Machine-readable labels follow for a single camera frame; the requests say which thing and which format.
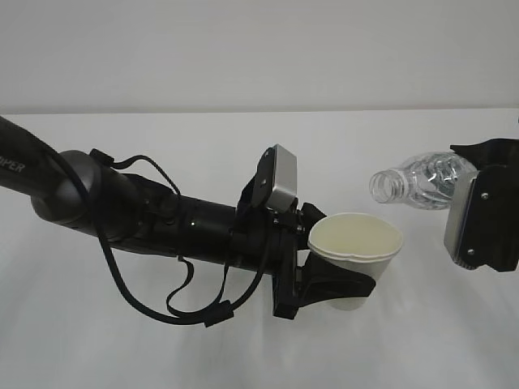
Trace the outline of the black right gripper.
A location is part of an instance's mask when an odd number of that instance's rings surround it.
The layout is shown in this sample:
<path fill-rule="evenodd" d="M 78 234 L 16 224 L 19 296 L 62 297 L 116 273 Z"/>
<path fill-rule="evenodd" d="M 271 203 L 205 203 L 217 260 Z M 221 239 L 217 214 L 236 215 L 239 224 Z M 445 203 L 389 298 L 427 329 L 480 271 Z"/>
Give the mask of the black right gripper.
<path fill-rule="evenodd" d="M 498 272 L 515 271 L 518 265 L 518 169 L 514 167 L 518 167 L 518 139 L 452 144 L 450 150 L 459 157 L 463 173 L 484 169 L 476 181 L 477 241 L 483 245 L 483 263 Z"/>

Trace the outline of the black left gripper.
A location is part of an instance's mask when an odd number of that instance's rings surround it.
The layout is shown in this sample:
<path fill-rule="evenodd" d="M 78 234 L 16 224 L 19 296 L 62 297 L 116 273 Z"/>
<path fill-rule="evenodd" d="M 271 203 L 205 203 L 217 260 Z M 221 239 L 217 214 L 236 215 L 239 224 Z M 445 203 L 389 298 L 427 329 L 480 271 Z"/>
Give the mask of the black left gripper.
<path fill-rule="evenodd" d="M 310 252 L 299 268 L 297 256 L 308 249 L 314 225 L 326 215 L 314 204 L 293 202 L 287 212 L 238 204 L 230 241 L 230 266 L 262 270 L 272 277 L 272 315 L 293 319 L 299 308 L 326 302 L 332 308 L 361 308 L 376 280 L 359 271 L 339 267 Z"/>

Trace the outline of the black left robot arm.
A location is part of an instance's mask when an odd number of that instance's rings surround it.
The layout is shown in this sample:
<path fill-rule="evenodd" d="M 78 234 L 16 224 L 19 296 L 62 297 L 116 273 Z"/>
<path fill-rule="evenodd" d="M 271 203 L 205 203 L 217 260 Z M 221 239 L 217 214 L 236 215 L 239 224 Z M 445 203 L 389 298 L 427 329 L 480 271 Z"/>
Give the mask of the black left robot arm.
<path fill-rule="evenodd" d="M 129 172 L 133 158 L 116 161 L 99 150 L 56 152 L 34 134 L 1 121 L 1 184 L 29 196 L 43 220 L 98 238 L 123 298 L 156 321 L 211 327 L 234 316 L 264 275 L 272 277 L 273 313 L 292 319 L 301 307 L 338 298 L 368 297 L 373 277 L 309 254 L 311 229 L 324 214 L 297 198 L 297 160 L 280 145 L 261 156 L 236 206 L 183 195 L 170 179 L 151 181 Z M 140 302 L 125 284 L 114 250 L 175 257 L 253 271 L 244 294 L 229 301 L 217 294 L 195 311 L 165 313 Z"/>

